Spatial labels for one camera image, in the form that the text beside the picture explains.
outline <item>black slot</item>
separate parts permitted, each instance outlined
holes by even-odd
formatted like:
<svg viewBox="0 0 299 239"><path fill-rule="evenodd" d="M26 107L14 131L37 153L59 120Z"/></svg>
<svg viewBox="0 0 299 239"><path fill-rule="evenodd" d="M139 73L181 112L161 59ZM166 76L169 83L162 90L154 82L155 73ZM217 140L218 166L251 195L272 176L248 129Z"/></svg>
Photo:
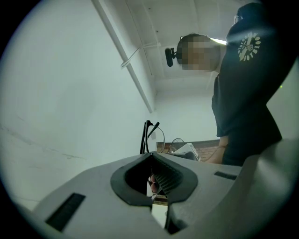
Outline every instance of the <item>black slot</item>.
<svg viewBox="0 0 299 239"><path fill-rule="evenodd" d="M231 179L231 180L235 180L237 178L236 175L227 174L227 173L223 173L220 171L217 171L216 173L214 173L214 175L219 176L219 177L224 177L226 179Z"/></svg>
<svg viewBox="0 0 299 239"><path fill-rule="evenodd" d="M69 198L46 220L46 223L58 231L62 231L74 215L85 196L73 193Z"/></svg>

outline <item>shirt logo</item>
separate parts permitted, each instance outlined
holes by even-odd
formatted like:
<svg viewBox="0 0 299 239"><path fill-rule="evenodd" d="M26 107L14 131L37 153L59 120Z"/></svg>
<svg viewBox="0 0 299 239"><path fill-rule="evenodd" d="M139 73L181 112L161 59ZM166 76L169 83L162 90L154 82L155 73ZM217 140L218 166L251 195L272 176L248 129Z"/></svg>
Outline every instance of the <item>shirt logo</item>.
<svg viewBox="0 0 299 239"><path fill-rule="evenodd" d="M260 44L260 37L257 36L257 33L252 34L252 32L249 32L247 35L245 35L245 37L242 39L241 45L238 48L240 61L249 61L252 59L254 54L256 54L257 50L260 48Z"/></svg>

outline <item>fluorescent light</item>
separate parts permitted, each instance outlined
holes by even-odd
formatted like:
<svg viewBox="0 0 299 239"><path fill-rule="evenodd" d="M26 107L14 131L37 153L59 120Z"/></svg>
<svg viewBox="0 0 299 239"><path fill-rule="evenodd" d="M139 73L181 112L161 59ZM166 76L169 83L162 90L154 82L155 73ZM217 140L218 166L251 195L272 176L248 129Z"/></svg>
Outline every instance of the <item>fluorescent light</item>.
<svg viewBox="0 0 299 239"><path fill-rule="evenodd" d="M223 40L219 40L219 39L215 39L215 38L211 38L213 41L218 42L220 44L226 45L226 41Z"/></svg>

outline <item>man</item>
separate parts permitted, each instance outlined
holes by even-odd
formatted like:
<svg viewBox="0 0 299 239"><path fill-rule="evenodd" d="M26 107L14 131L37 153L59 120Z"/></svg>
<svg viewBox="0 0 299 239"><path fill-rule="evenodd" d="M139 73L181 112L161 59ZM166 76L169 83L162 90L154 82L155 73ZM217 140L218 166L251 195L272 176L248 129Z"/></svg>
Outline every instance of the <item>man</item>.
<svg viewBox="0 0 299 239"><path fill-rule="evenodd" d="M227 44L190 34L177 47L183 69L216 71L212 109L219 147L207 162L243 165L281 140L266 103L287 76L295 54L269 23L262 4L239 9Z"/></svg>

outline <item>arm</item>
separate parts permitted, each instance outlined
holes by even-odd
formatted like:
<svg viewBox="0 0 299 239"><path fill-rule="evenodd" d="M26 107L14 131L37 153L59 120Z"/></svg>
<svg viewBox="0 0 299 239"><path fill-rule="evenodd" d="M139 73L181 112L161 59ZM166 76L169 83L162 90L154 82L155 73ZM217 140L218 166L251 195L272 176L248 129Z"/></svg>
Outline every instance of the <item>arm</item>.
<svg viewBox="0 0 299 239"><path fill-rule="evenodd" d="M228 145L228 136L220 137L218 148L206 162L222 164L223 154L227 145Z"/></svg>

